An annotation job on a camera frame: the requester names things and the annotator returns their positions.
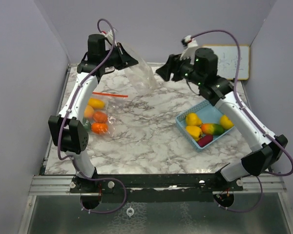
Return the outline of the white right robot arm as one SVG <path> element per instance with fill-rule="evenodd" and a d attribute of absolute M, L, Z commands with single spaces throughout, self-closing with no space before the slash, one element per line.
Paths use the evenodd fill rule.
<path fill-rule="evenodd" d="M 288 144 L 284 135 L 277 136 L 258 120 L 234 93 L 233 84 L 217 74 L 218 57 L 209 48 L 198 48 L 194 62 L 181 55 L 170 55 L 156 70 L 164 81 L 185 79 L 199 88 L 199 95 L 233 122 L 251 149 L 251 153 L 221 168 L 214 179 L 215 187 L 225 191 L 232 181 L 247 175 L 258 176 L 279 160 Z"/>

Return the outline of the green orange toy mango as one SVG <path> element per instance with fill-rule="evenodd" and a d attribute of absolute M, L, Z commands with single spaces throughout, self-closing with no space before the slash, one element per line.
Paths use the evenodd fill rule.
<path fill-rule="evenodd" d="M 220 136 L 225 132 L 225 129 L 216 123 L 204 123 L 201 125 L 201 130 L 205 135 Z"/>

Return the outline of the yellow toy lemon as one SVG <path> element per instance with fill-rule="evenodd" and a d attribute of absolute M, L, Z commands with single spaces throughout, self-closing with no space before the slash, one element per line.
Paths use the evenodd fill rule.
<path fill-rule="evenodd" d="M 225 130 L 228 130 L 234 126 L 234 124 L 226 115 L 221 116 L 219 123 Z"/>

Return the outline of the orange yellow toy mango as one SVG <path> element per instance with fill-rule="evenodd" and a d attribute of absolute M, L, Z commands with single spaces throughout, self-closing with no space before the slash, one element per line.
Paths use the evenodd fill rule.
<path fill-rule="evenodd" d="M 104 109 L 105 107 L 105 102 L 100 100 L 100 99 L 96 99 L 96 98 L 90 98 L 88 101 L 88 105 L 91 106 L 93 109 Z"/>

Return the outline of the purple toy eggplant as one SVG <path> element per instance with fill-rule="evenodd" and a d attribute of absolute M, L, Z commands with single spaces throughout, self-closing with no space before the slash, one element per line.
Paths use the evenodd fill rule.
<path fill-rule="evenodd" d="M 199 147 L 204 148 L 213 141 L 213 135 L 205 135 L 197 141 Z"/>

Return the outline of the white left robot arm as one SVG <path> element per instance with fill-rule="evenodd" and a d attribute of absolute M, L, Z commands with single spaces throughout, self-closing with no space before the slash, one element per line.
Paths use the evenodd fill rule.
<path fill-rule="evenodd" d="M 77 66 L 73 90 L 59 113 L 49 117 L 48 126 L 59 160 L 71 160 L 76 176 L 83 178 L 82 188 L 90 193 L 97 189 L 98 180 L 96 168 L 86 152 L 88 132 L 83 127 L 84 111 L 107 67 L 123 70 L 137 65 L 138 61 L 115 41 L 112 32 L 90 35 L 87 46 L 88 50 Z"/>

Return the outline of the yellow toy pepper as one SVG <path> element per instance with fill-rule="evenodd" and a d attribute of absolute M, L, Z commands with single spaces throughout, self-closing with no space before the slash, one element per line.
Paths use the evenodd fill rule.
<path fill-rule="evenodd" d="M 198 126 L 187 126 L 186 131 L 195 141 L 199 141 L 203 136 L 203 132 Z"/>
<path fill-rule="evenodd" d="M 200 127 L 202 125 L 201 119 L 197 116 L 196 113 L 189 113 L 185 117 L 185 122 L 187 126 L 197 126 Z"/>

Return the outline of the orange toy pumpkin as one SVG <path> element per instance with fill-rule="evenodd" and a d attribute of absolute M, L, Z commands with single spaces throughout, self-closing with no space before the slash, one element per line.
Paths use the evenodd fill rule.
<path fill-rule="evenodd" d="M 101 112 L 101 111 L 96 111 L 93 115 L 93 120 L 96 123 L 107 123 L 108 121 L 108 116 L 106 113 Z"/>

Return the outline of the clear zip bag orange zipper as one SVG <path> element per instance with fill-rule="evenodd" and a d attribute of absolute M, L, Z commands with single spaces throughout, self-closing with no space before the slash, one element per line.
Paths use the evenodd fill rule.
<path fill-rule="evenodd" d="M 97 136 L 113 136 L 119 108 L 127 99 L 128 95 L 92 92 L 82 120 L 86 131 Z"/>

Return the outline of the orange toy pepper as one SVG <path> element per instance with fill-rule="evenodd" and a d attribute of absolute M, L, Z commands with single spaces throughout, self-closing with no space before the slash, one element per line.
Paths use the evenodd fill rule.
<path fill-rule="evenodd" d="M 94 109 L 91 106 L 87 105 L 84 110 L 84 118 L 92 119 L 94 113 L 95 113 Z"/>

